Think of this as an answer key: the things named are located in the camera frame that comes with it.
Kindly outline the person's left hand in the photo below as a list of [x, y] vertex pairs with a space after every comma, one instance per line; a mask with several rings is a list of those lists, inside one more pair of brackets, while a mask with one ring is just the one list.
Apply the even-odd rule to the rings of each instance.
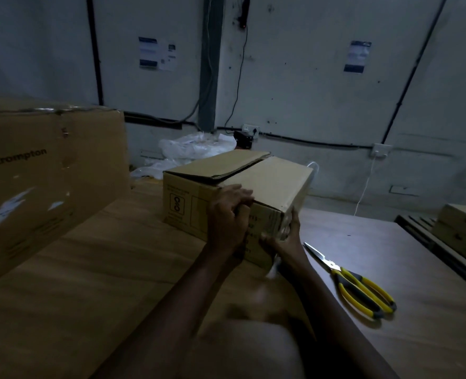
[[236, 211], [223, 211], [216, 205], [217, 193], [207, 208], [206, 249], [224, 256], [232, 255], [246, 237], [251, 206], [241, 205]]

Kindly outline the person's right hand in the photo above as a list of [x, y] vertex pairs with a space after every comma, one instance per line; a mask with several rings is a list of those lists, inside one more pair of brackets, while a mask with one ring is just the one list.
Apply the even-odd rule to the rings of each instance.
[[281, 261], [284, 262], [293, 271], [302, 269], [308, 264], [308, 258], [301, 242], [291, 242], [289, 240], [289, 233], [287, 238], [283, 241], [262, 233], [259, 243], [269, 255], [275, 257], [279, 256]]

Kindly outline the small brown cardboard box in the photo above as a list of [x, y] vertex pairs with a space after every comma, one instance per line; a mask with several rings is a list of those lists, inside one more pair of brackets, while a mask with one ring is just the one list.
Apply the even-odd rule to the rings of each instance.
[[214, 238], [213, 222], [226, 237], [243, 222], [244, 259], [268, 272], [274, 257], [262, 250], [260, 236], [287, 238], [317, 172], [315, 163], [270, 152], [237, 149], [197, 159], [163, 172], [164, 222], [205, 242]]

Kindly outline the person's left forearm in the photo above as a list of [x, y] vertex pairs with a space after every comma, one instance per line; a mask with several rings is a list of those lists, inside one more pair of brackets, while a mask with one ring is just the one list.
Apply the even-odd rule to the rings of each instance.
[[90, 379], [175, 379], [224, 280], [242, 262], [242, 249], [205, 244], [181, 279]]

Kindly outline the person's right forearm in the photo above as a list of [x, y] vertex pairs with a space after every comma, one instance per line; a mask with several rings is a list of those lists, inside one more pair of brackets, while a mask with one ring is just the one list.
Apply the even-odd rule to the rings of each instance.
[[338, 379], [400, 379], [338, 304], [303, 249], [277, 254], [323, 344], [325, 369]]

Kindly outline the black power adapter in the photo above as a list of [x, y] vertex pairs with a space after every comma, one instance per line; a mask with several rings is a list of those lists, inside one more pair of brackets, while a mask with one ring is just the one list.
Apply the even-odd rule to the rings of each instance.
[[234, 139], [236, 141], [235, 149], [252, 149], [254, 141], [254, 136], [252, 134], [243, 131], [234, 131]]

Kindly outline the white plastic bag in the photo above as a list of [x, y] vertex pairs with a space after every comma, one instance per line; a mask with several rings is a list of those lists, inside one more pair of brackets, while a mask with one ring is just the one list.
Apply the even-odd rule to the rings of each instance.
[[132, 178], [151, 177], [162, 180], [163, 172], [172, 168], [233, 151], [236, 148], [236, 140], [225, 134], [197, 132], [178, 139], [162, 139], [158, 146], [163, 159], [145, 161], [144, 166], [130, 172]]

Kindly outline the dark wooden pallet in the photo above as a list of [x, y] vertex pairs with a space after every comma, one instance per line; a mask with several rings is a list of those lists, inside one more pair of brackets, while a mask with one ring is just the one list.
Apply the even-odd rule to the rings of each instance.
[[466, 281], [466, 258], [432, 234], [433, 225], [436, 223], [435, 219], [398, 215], [394, 222]]

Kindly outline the stacked brown cardboard box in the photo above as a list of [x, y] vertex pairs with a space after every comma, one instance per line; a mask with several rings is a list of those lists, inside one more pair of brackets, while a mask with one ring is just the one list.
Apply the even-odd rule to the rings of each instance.
[[466, 258], [466, 205], [445, 204], [431, 232]]

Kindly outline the large brown cardboard box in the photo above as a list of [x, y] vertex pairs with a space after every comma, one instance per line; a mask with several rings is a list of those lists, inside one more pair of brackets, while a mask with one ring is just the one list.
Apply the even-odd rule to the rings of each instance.
[[124, 114], [0, 96], [0, 277], [129, 191]]

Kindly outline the yellow black handled scissors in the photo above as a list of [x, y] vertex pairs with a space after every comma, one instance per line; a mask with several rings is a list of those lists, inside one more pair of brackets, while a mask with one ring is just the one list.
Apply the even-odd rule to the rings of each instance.
[[356, 311], [376, 320], [397, 310], [394, 299], [376, 283], [327, 259], [306, 242], [303, 247], [330, 273], [341, 296]]

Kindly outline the grey vertical wall pillar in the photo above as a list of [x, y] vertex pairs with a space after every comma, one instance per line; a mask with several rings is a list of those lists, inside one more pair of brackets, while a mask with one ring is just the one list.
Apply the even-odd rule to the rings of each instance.
[[217, 82], [224, 22], [224, 0], [203, 1], [197, 126], [203, 132], [214, 132]]

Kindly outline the small white blue wall notice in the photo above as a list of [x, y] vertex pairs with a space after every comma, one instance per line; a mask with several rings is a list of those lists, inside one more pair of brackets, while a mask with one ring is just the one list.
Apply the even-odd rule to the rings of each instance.
[[368, 41], [351, 41], [343, 71], [352, 74], [363, 74], [371, 46], [372, 43]]

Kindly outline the black diagonal wall conduit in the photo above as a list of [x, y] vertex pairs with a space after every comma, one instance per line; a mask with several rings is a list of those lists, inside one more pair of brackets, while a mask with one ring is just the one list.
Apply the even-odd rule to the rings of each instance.
[[428, 28], [428, 30], [426, 32], [425, 39], [424, 39], [424, 41], [423, 41], [423, 43], [422, 43], [422, 45], [420, 47], [419, 53], [416, 56], [414, 63], [413, 63], [411, 73], [409, 74], [409, 76], [407, 78], [405, 86], [404, 86], [404, 88], [403, 88], [403, 90], [401, 92], [400, 98], [399, 98], [398, 102], [395, 105], [394, 112], [393, 112], [393, 114], [391, 116], [391, 119], [390, 119], [390, 121], [388, 123], [388, 126], [387, 126], [387, 128], [386, 128], [386, 130], [385, 130], [385, 132], [383, 134], [382, 139], [381, 139], [381, 144], [382, 145], [387, 144], [387, 140], [388, 140], [389, 134], [390, 134], [390, 132], [392, 130], [394, 121], [395, 121], [395, 119], [396, 119], [396, 117], [397, 117], [397, 115], [398, 115], [398, 113], [399, 113], [399, 111], [400, 111], [400, 109], [402, 107], [402, 104], [403, 104], [403, 102], [405, 100], [407, 91], [410, 88], [410, 85], [411, 85], [411, 83], [413, 81], [413, 77], [415, 76], [415, 73], [416, 73], [416, 71], [418, 69], [419, 63], [420, 63], [420, 61], [421, 61], [421, 59], [422, 59], [422, 57], [423, 57], [423, 55], [424, 55], [424, 53], [426, 51], [426, 48], [427, 48], [427, 46], [428, 46], [428, 44], [430, 42], [430, 39], [431, 39], [432, 34], [433, 34], [433, 32], [434, 32], [434, 30], [436, 28], [436, 25], [438, 23], [440, 15], [443, 12], [443, 9], [444, 9], [444, 6], [445, 6], [446, 2], [447, 2], [447, 0], [440, 0], [440, 2], [439, 2], [438, 9], [437, 9], [437, 11], [435, 12], [435, 14], [434, 14], [434, 16], [432, 18], [430, 27]]

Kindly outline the black vertical wall conduit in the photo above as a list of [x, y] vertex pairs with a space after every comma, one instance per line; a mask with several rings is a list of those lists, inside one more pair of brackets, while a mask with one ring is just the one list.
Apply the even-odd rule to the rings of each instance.
[[87, 20], [90, 29], [91, 37], [91, 50], [93, 58], [93, 67], [95, 70], [95, 80], [97, 86], [97, 100], [100, 106], [104, 105], [103, 97], [103, 82], [102, 82], [102, 73], [101, 73], [101, 60], [99, 57], [98, 44], [97, 44], [97, 29], [96, 29], [96, 19], [95, 19], [95, 8], [93, 0], [86, 1], [86, 12]]

